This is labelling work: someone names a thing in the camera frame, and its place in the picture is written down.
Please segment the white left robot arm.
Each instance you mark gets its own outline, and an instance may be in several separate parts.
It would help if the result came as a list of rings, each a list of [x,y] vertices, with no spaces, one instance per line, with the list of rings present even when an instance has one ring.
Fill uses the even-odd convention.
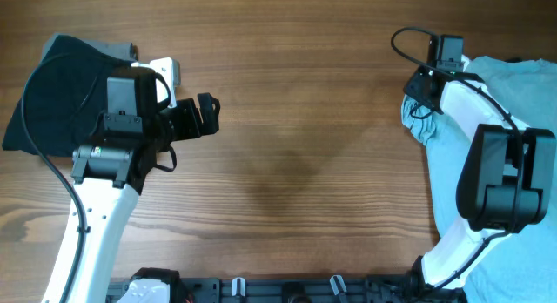
[[[212,135],[220,103],[209,93],[171,104],[158,100],[164,77],[147,67],[120,67],[107,79],[106,108],[74,151],[68,223],[45,302],[102,302],[125,226],[157,155],[172,143]]]

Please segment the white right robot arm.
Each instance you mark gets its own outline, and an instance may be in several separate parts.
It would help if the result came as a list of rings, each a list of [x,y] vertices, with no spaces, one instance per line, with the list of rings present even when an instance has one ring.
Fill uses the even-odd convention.
[[[467,71],[460,36],[429,35],[426,61],[404,87],[410,115],[448,116],[471,145],[455,191],[458,215],[440,242],[416,259],[406,289],[414,298],[461,289],[500,242],[540,223],[546,213],[556,137],[515,118]]]

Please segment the light blue t-shirt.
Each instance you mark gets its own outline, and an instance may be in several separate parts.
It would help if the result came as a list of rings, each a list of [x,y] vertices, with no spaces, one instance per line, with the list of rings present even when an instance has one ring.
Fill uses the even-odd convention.
[[[403,297],[555,301],[555,64],[463,58],[454,73],[419,67],[404,93],[440,241],[415,260]]]

